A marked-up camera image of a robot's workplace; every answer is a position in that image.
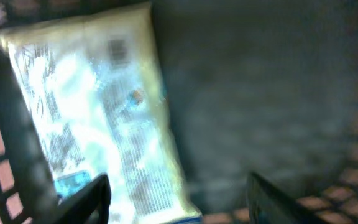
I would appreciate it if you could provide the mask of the yellow white snack bag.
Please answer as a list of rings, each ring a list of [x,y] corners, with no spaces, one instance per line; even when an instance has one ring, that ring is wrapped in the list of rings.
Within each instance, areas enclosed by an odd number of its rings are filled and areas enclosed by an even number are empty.
[[[0,30],[63,198],[105,175],[109,223],[199,223],[169,125],[150,4]]]

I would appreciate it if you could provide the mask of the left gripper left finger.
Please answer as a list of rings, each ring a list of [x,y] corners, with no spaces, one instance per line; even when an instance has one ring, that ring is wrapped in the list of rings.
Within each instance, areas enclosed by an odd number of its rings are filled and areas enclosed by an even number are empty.
[[[106,174],[101,174],[53,212],[35,219],[36,224],[107,224],[111,204],[111,187]]]

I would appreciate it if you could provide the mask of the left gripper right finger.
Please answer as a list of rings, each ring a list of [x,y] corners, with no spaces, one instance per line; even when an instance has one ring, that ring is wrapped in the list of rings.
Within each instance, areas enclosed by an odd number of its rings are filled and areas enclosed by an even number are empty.
[[[255,172],[248,175],[246,190],[252,224],[325,224],[312,211]]]

